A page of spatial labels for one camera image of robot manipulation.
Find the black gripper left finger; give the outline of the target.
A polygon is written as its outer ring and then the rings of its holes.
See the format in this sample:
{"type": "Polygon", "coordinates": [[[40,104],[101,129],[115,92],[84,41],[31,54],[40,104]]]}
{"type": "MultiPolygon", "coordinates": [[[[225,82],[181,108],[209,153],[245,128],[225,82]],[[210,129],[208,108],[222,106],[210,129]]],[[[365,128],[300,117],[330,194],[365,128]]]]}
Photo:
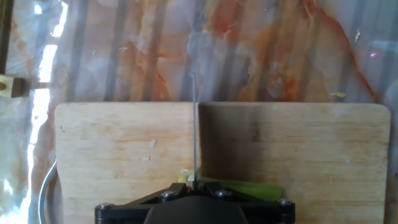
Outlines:
{"type": "Polygon", "coordinates": [[[191,187],[183,183],[172,183],[162,189],[124,205],[104,202],[95,207],[95,224],[142,223],[155,205],[169,202],[193,193],[191,187]]]}

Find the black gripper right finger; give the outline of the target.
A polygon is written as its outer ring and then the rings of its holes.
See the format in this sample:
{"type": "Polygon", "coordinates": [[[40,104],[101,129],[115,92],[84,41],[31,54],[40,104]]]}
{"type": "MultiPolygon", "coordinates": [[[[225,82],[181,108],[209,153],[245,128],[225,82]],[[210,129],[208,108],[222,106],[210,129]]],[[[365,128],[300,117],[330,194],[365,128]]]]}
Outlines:
{"type": "Polygon", "coordinates": [[[200,223],[295,223],[295,202],[282,190],[247,182],[206,182],[198,187],[200,223]]]}

